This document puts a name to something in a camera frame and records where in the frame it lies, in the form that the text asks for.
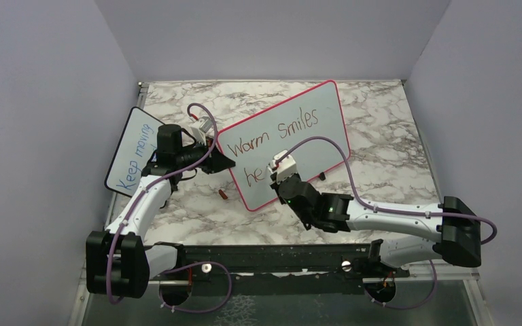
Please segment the brown marker cap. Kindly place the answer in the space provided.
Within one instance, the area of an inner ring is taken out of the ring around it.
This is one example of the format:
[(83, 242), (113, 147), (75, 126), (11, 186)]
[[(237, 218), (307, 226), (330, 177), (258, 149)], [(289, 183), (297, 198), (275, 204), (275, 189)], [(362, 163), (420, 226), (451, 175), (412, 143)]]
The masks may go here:
[(228, 199), (228, 196), (226, 195), (226, 193), (223, 190), (219, 189), (218, 193), (224, 200)]

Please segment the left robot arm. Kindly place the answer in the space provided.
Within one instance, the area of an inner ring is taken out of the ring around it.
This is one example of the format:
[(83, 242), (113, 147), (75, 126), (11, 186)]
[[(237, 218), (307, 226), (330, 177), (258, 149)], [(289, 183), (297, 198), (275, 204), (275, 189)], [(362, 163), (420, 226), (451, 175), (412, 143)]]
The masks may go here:
[(124, 297), (140, 298), (149, 280), (161, 272), (172, 279), (186, 272), (186, 260), (177, 254), (176, 244), (150, 246), (143, 239), (183, 173), (200, 169), (215, 174), (235, 166), (215, 146), (212, 122), (199, 120), (188, 129), (177, 124), (158, 128), (157, 146), (141, 171), (135, 193), (120, 215), (103, 231), (86, 239), (86, 287), (105, 294), (113, 303)]

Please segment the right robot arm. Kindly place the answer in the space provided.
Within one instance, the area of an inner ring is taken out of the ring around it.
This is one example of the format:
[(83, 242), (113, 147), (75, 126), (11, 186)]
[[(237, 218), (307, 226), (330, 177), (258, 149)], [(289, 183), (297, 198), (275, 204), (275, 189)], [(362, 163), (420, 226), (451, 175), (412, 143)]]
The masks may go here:
[(271, 188), (308, 230), (401, 234), (397, 240), (372, 242), (365, 267), (373, 276), (432, 259), (465, 268), (481, 266), (481, 223), (459, 198), (446, 196), (441, 203), (417, 206), (363, 203), (346, 194), (321, 193), (298, 175), (274, 181)]

